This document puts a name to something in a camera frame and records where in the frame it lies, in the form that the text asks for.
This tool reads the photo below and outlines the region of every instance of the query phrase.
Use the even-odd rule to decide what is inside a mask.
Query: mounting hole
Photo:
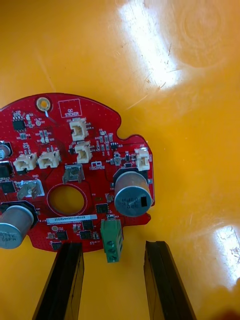
[[[75,215],[85,205],[82,193],[69,185],[60,185],[53,189],[48,196],[51,208],[62,216]]]
[[[49,101],[48,98],[45,98],[44,96],[41,96],[40,98],[37,99],[36,101],[36,107],[40,111],[49,111],[51,108],[51,102]]]

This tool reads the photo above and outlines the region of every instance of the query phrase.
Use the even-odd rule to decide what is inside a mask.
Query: yellow tabletop
[[[123,230],[120,263],[84,254],[80,319],[149,320],[146,240],[169,244],[199,320],[240,312],[239,12],[238,0],[1,2],[1,107],[86,96],[153,152],[152,220]],[[0,250],[1,320],[32,318],[55,255],[28,237]]]

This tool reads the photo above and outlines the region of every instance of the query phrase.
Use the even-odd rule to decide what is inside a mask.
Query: silver capacitor
[[[11,150],[6,144],[0,144],[0,161],[9,157],[10,153]]]
[[[0,248],[14,249],[20,246],[33,223],[34,216],[27,208],[10,206],[0,216]]]
[[[146,179],[139,173],[128,171],[115,183],[116,210],[127,217],[139,217],[151,207],[153,200]]]

